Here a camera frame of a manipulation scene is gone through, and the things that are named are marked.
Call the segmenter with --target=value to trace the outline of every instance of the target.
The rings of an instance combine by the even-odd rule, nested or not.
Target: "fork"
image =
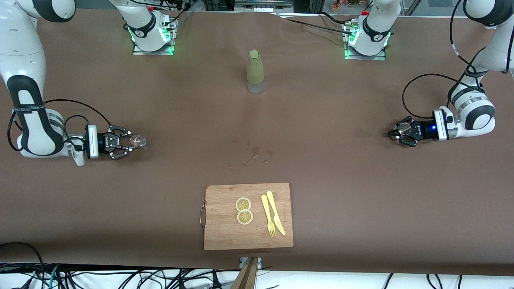
[[[269,214],[268,197],[266,195],[261,196],[262,205],[266,212],[266,218],[268,218],[268,232],[270,237],[275,237],[275,224],[271,221],[271,215]]]

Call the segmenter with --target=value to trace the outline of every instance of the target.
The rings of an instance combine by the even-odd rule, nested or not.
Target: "utensil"
[[[286,231],[282,226],[282,222],[280,222],[279,213],[277,212],[277,207],[275,206],[275,199],[273,198],[273,193],[271,191],[266,192],[266,196],[268,197],[269,203],[271,204],[271,208],[273,209],[273,222],[277,226],[277,229],[280,231],[282,235],[286,235]]]
[[[269,214],[269,204],[268,197],[266,195],[261,196],[262,205],[264,206],[264,211],[266,212],[266,218],[268,218],[268,232],[270,237],[275,237],[275,225],[271,221],[271,216]]]

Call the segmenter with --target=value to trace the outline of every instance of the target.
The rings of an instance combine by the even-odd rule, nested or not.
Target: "lemon slice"
[[[253,220],[253,214],[252,211],[248,209],[243,209],[237,213],[237,221],[241,225],[248,225]]]
[[[241,210],[249,210],[252,207],[252,202],[245,197],[240,197],[237,202],[235,202],[235,208],[238,211]]]

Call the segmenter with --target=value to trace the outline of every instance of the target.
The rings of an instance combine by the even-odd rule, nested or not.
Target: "metal handle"
[[[200,208],[200,226],[201,226],[202,230],[205,232],[205,225],[201,221],[201,217],[202,217],[202,213],[203,212],[205,212],[205,202],[202,205],[202,207]],[[205,213],[205,221],[207,222],[207,213]]]

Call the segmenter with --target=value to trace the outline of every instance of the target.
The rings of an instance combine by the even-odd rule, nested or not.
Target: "white floor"
[[[195,270],[189,276],[197,275],[211,270]],[[167,277],[173,277],[178,270],[166,270]],[[255,289],[267,289],[279,286],[277,289],[300,289],[300,288],[340,288],[340,289],[383,289],[386,278],[389,274],[373,273],[314,273],[314,272],[286,272],[286,271],[260,271]],[[129,275],[108,275],[98,276],[82,274],[74,277],[77,284],[84,289],[116,289]],[[233,281],[237,272],[218,273],[220,283]],[[457,275],[439,275],[443,289],[457,289]],[[23,274],[0,274],[0,288],[11,289],[21,287],[30,277]],[[125,287],[135,289],[140,280],[139,276]],[[155,278],[164,287],[164,280]],[[437,289],[438,283],[432,276],[432,282]],[[203,288],[202,285],[212,285],[207,279],[192,280],[185,283],[186,288]],[[40,289],[40,281],[33,281],[30,289]],[[146,282],[142,289],[160,289],[157,282]],[[394,274],[388,289],[432,289],[424,274]],[[497,276],[464,276],[461,289],[512,289],[514,288],[514,277]]]

